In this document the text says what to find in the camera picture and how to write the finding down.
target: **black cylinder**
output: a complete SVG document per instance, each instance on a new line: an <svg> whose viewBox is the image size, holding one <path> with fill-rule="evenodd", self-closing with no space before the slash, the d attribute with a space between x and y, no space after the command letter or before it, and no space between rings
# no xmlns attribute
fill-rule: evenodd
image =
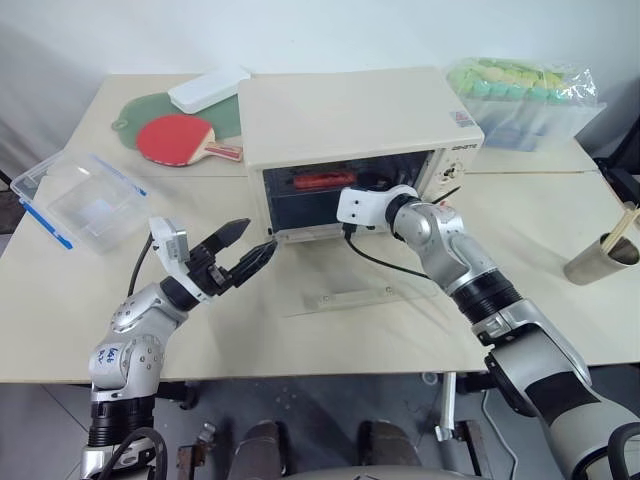
<svg viewBox="0 0 640 480"><path fill-rule="evenodd" d="M453 292L451 298L471 323L478 323L522 299L498 270L479 275Z"/></svg>
<svg viewBox="0 0 640 480"><path fill-rule="evenodd" d="M173 277L167 277L161 281L160 288L171 304L183 312L188 312L200 303Z"/></svg>
<svg viewBox="0 0 640 480"><path fill-rule="evenodd" d="M117 445L140 427L153 427L153 396L91 403L89 447Z"/></svg>
<svg viewBox="0 0 640 480"><path fill-rule="evenodd" d="M393 229L393 222L396 219L396 215L398 214L398 210L404 207L407 203L416 203L419 202L420 199L416 198L412 195L401 193L396 198L391 200L387 209L384 212L384 219L387 221L391 228Z"/></svg>

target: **white box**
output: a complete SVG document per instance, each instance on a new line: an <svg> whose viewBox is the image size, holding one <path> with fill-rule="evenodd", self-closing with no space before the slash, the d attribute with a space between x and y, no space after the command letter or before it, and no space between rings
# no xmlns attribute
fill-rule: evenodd
<svg viewBox="0 0 640 480"><path fill-rule="evenodd" d="M460 185L484 138L433 67L262 75L240 82L238 99L258 220L281 240L340 234L346 183L298 190L302 175L408 183L433 200Z"/></svg>
<svg viewBox="0 0 640 480"><path fill-rule="evenodd" d="M249 77L240 67L218 68L170 88L167 93L171 103L184 113L193 114L235 95L238 82Z"/></svg>

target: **plastic bag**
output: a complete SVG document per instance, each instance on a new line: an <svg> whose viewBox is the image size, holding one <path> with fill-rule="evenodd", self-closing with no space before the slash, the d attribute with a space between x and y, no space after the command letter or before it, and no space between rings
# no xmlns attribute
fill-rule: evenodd
<svg viewBox="0 0 640 480"><path fill-rule="evenodd" d="M467 58L449 84L485 134L485 145L533 151L573 138L606 104L588 69Z"/></svg>

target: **silver robotic arm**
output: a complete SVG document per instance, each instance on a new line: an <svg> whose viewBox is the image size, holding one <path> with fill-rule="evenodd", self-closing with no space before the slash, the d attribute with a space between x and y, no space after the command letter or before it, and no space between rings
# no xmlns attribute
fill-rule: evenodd
<svg viewBox="0 0 640 480"><path fill-rule="evenodd" d="M425 273L456 302L480 342L493 345L485 359L489 372L515 411L540 419L566 478L618 480L609 465L610 436L638 417L591 388L578 352L467 235L454 209L423 202L408 188L345 189L338 219L365 226L384 222L418 254ZM631 474L638 471L636 465Z"/></svg>
<svg viewBox="0 0 640 480"><path fill-rule="evenodd" d="M267 242L229 271L216 265L215 255L238 240L248 224L248 219L229 222L190 251L184 229L164 218L150 220L153 249L169 276L118 307L105 339L91 355L92 425L82 452L82 479L98 478L112 457L116 463L110 469L123 478L148 478L153 468L149 463L160 455L152 438L137 438L121 455L114 454L132 432L153 427L164 350L188 312L239 287L272 257L276 244Z"/></svg>

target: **power cord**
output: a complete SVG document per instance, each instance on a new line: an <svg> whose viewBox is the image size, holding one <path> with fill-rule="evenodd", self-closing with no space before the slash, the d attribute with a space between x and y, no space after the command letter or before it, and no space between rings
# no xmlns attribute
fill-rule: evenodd
<svg viewBox="0 0 640 480"><path fill-rule="evenodd" d="M629 476L627 461L624 455L624 447L628 441L633 441L632 437L640 435L640 422L627 423L616 428L609 437L607 445L607 456L609 457L609 468L611 475L615 479L636 480L640 479L640 474Z"/></svg>
<svg viewBox="0 0 640 480"><path fill-rule="evenodd" d="M489 390L485 390L484 396L482 397L482 405L481 405L482 413L484 414L485 418L487 419L487 422L489 422L489 425L491 425L491 428L493 429L494 433L498 437L498 441L500 442L502 447L507 451L507 453L513 460L513 465L511 466L511 474L509 475L509 480L515 480L516 470L518 469L518 463L519 463L518 456L516 455L516 452L514 452L513 449L509 446L507 441L504 439L500 430L498 430L498 425L496 425L496 422L493 419L493 417L489 415L489 411L487 410L488 400L489 400Z"/></svg>
<svg viewBox="0 0 640 480"><path fill-rule="evenodd" d="M152 242L153 242L153 237L151 236L151 234L149 234L149 236L147 237L147 241L145 242L144 247L142 247L142 251L138 256L138 260L136 261L136 264L133 267L133 272L131 272L131 280L129 280L129 290L127 291L127 297L130 297L131 295L133 295L133 291L136 288L136 280L138 279L138 273L140 273L140 267L142 266L142 261L147 256L147 252L149 251L149 248L151 248Z"/></svg>
<svg viewBox="0 0 640 480"><path fill-rule="evenodd" d="M454 193L456 193L458 190L460 190L460 187L456 187L454 189L449 190L447 193L445 193L444 195L436 198L435 200L433 200L430 203L433 203L434 205L439 204L441 201L443 201L445 198L450 197L451 195L453 195Z"/></svg>
<svg viewBox="0 0 640 480"><path fill-rule="evenodd" d="M167 478L167 445L164 443L162 435L150 427L140 427L125 437L118 449L113 453L109 461L105 464L98 480L108 480L113 473L113 467L116 465L122 454L127 450L133 442L141 438L148 438L153 443L153 449L156 452L156 467L153 474L153 480L166 480Z"/></svg>
<svg viewBox="0 0 640 480"><path fill-rule="evenodd" d="M415 270L409 270L408 268L400 267L400 266L394 265L392 263L383 262L382 260L378 260L377 258L372 257L371 255L367 255L366 253L364 253L362 250L360 250L358 247L356 247L351 242L351 235L353 235L353 232L356 231L356 228L358 228L358 226L354 225L353 223L344 223L344 224L342 224L342 230L344 231L344 239L347 242L347 245L349 245L349 247L351 247L351 250L356 252L358 255L360 255L363 258L366 258L370 262L377 263L378 265L382 265L383 267L393 268L394 270L398 270L400 272L409 273L409 274L415 275L417 277L422 277L422 278L426 278L427 280L431 280L424 273L416 272Z"/></svg>

